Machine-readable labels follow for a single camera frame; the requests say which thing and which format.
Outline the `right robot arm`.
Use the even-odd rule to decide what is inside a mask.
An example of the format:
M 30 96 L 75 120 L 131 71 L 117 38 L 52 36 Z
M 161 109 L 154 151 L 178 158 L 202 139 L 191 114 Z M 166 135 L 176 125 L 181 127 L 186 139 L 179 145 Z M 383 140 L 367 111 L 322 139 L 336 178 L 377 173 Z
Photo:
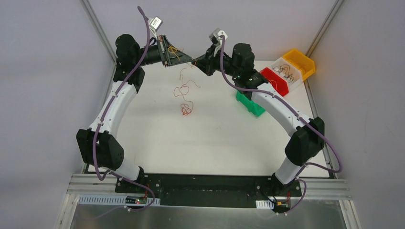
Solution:
M 321 137 L 325 124 L 321 118 L 310 118 L 293 108 L 255 69 L 254 59 L 249 44 L 236 44 L 231 56 L 213 44 L 192 64 L 208 76 L 215 71 L 231 76 L 232 87 L 264 108 L 290 136 L 285 147 L 286 158 L 270 179 L 272 192 L 281 196 L 290 190 L 290 185 L 305 164 L 323 149 L 325 142 Z

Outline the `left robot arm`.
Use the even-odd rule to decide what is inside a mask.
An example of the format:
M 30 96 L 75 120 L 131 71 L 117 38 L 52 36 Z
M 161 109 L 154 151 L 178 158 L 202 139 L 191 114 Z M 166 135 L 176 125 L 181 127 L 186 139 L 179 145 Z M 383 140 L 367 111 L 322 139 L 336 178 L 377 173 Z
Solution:
M 142 67 L 159 62 L 165 67 L 195 64 L 196 60 L 172 46 L 165 35 L 152 37 L 141 47 L 133 36 L 122 34 L 115 45 L 117 67 L 107 100 L 94 122 L 78 130 L 76 139 L 86 164 L 128 179 L 128 188 L 140 193 L 146 186 L 146 180 L 139 176 L 143 169 L 125 154 L 117 133 L 126 109 L 141 89 L 145 77 Z

